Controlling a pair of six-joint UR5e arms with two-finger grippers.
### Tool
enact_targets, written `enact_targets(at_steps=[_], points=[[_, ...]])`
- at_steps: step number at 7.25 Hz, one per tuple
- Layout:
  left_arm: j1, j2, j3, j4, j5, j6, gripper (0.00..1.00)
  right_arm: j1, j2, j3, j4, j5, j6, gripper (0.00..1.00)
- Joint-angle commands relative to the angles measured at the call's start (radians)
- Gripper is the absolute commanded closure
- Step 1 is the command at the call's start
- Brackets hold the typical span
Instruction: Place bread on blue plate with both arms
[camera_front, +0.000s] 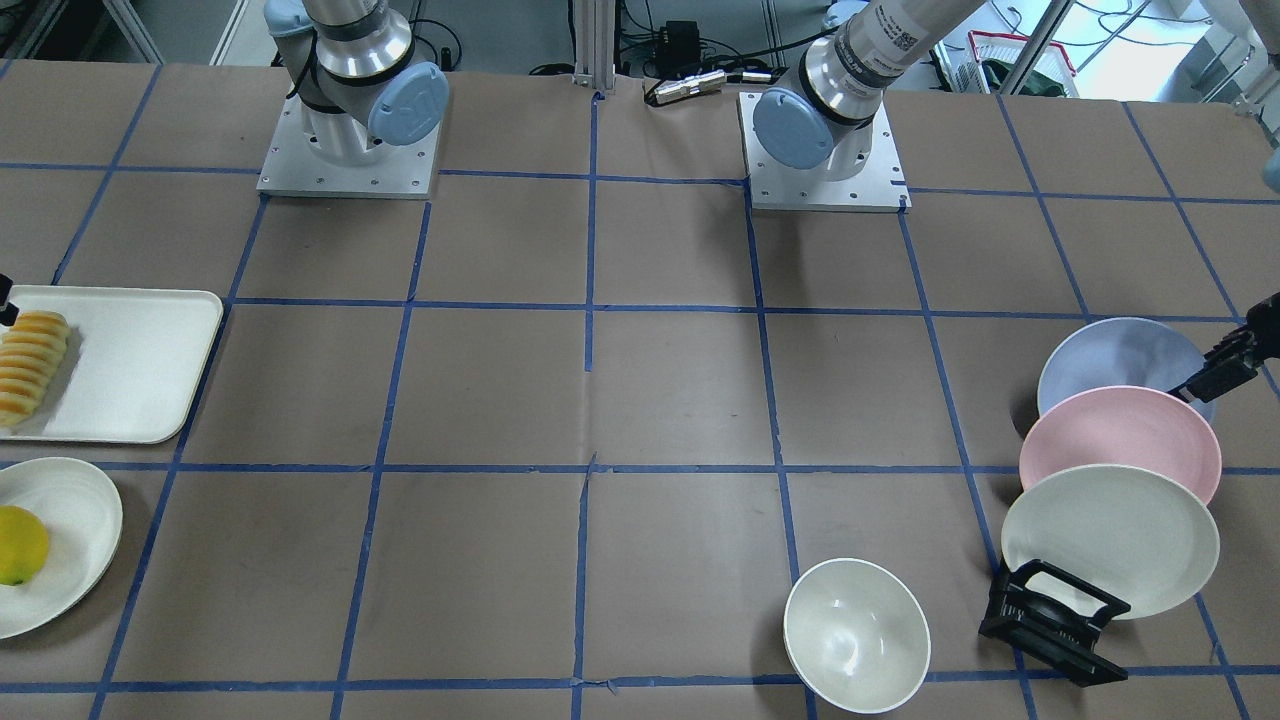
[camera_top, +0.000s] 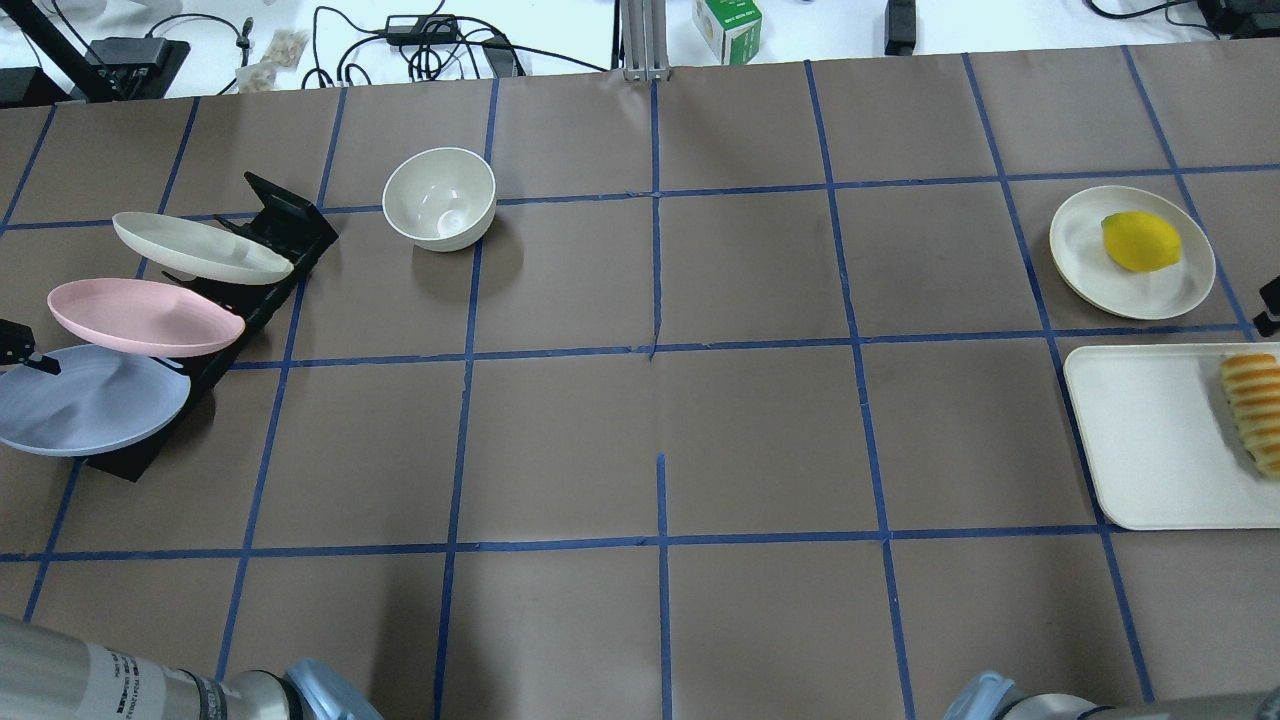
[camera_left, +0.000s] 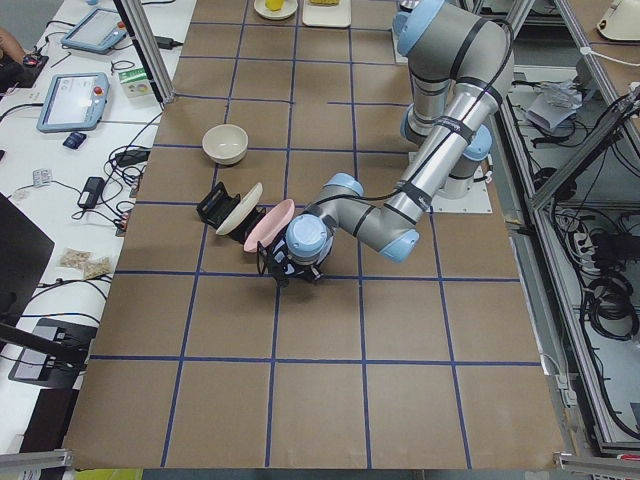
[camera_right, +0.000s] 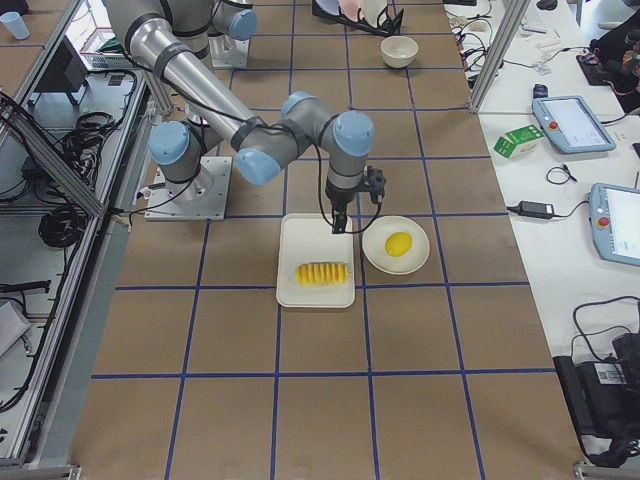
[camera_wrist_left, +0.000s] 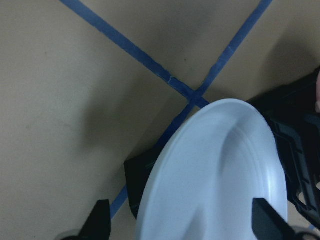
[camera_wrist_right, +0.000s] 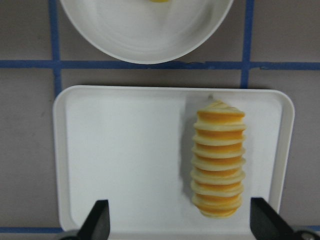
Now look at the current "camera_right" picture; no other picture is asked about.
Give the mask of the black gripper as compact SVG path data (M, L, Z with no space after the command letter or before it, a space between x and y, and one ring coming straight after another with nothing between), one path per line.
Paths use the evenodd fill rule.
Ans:
M357 194L369 194L371 202L376 206L374 218L379 216L382 209L386 187L386 178L383 174L359 174L351 178L349 182L350 185L343 187L331 179L326 181L325 193L331 203L333 234L346 232L348 205Z

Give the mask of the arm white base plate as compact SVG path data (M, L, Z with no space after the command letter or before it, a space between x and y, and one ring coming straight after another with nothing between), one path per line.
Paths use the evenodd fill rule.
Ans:
M214 69L244 69L249 40L235 40L226 35L209 36L210 57Z
M154 182L162 186L145 196L145 218L148 221L223 220L231 170L231 157L204 156L198 176L184 190L184 185L167 182L157 167Z

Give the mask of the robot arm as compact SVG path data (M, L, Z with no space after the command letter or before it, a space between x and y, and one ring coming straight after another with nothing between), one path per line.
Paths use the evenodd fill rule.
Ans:
M280 120L267 125L214 74L208 36L250 39L257 29L252 2L108 1L105 8L125 52L180 94L232 146L235 165L249 183L269 182L314 147L329 155L325 193L333 233L346 232L348 205L358 193L382 205L385 177L366 164L375 134L367 115L336 113L299 91L284 103Z
M214 68L245 68L258 25L252 1L215 1L207 31Z

